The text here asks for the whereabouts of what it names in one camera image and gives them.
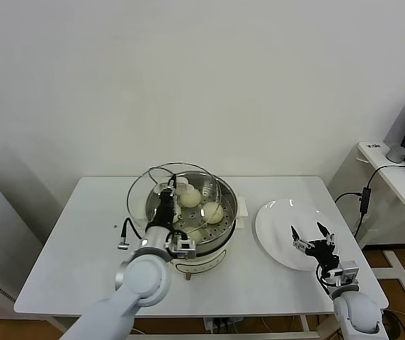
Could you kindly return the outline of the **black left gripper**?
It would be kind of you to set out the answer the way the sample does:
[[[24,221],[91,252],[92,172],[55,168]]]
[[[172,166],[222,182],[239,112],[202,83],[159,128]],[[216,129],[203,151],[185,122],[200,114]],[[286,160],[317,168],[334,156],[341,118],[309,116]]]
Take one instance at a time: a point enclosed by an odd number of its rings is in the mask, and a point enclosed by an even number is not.
[[[177,176],[172,174],[167,182],[166,190],[159,195],[159,205],[149,227],[163,227],[173,231],[173,219],[175,215],[175,194],[177,191]]]

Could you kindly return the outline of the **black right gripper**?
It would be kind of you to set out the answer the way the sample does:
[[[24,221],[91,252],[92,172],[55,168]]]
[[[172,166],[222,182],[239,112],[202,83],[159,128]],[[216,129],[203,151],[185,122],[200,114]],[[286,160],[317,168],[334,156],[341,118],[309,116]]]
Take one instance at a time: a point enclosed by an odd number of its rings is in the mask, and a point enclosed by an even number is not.
[[[336,245],[334,241],[334,233],[317,222],[317,227],[323,238],[314,241],[304,241],[300,238],[297,230],[291,226],[292,244],[299,251],[305,251],[307,256],[312,256],[316,259],[318,266],[316,268],[316,276],[319,280],[329,277],[329,271],[337,269],[340,259],[334,254]]]

